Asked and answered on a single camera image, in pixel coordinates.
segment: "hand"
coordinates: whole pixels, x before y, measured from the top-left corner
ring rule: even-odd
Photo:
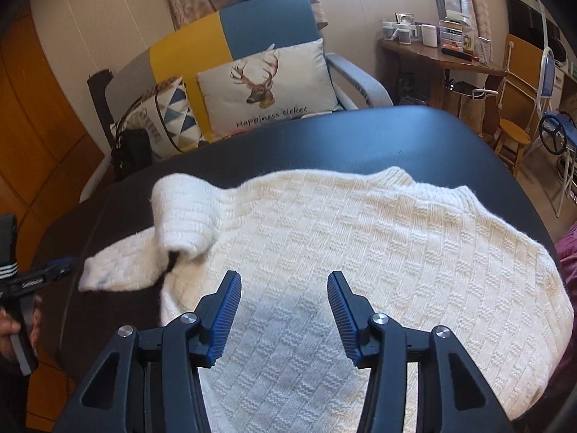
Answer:
[[[36,349],[38,340],[40,340],[42,313],[40,309],[38,309],[38,306],[41,302],[42,298],[39,296],[34,297],[34,306],[36,309],[34,309],[34,313],[32,314],[32,331],[30,332],[30,343],[34,349]],[[12,363],[16,362],[16,354],[14,353],[10,336],[18,334],[18,332],[20,332],[20,324],[14,321],[6,313],[4,308],[0,308],[0,355]]]

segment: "deer head print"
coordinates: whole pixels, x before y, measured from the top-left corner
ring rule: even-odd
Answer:
[[[265,59],[266,54],[266,52],[263,54],[262,62],[267,65],[267,67],[263,67],[263,71],[267,74],[267,77],[262,83],[252,82],[243,73],[244,68],[246,68],[246,62],[242,68],[240,64],[238,64],[230,70],[230,77],[235,80],[237,85],[246,85],[250,89],[250,96],[246,98],[246,103],[254,104],[258,102],[261,109],[266,109],[275,103],[275,97],[271,92],[272,78],[274,78],[276,72],[279,71],[279,59],[276,55],[272,54],[274,60],[269,61]]]

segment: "cushion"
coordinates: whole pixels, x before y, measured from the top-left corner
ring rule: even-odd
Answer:
[[[213,140],[337,109],[322,39],[256,53],[197,75]]]
[[[182,78],[167,79],[143,94],[119,128],[145,128],[157,160],[196,148],[202,136]]]
[[[310,0],[250,0],[194,21],[152,45],[114,75],[106,100],[115,122],[146,89],[181,76],[194,118],[211,140],[208,112],[196,75],[262,52],[320,37]]]

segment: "wooden cabinet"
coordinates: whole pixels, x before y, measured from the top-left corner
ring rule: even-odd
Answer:
[[[74,208],[103,155],[62,93],[26,8],[0,41],[0,214],[18,217],[19,268]]]

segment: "television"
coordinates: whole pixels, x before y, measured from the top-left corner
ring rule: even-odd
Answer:
[[[509,33],[539,49],[544,49],[541,13],[521,0],[507,0],[507,11],[509,14]],[[549,19],[547,19],[547,33],[549,46],[553,50],[555,60],[565,63],[567,52],[561,42],[561,31]]]

